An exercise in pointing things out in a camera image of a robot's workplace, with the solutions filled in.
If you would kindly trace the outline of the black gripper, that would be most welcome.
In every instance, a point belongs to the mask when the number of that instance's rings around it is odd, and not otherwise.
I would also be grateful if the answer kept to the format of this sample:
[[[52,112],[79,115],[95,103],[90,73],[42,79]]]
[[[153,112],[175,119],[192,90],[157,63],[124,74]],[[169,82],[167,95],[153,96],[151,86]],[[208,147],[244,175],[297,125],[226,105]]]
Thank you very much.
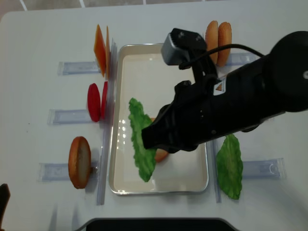
[[[218,79],[211,58],[195,62],[192,69],[195,83],[177,84],[173,101],[142,129],[146,149],[163,149],[171,154],[193,151],[201,143],[226,135],[226,81]]]

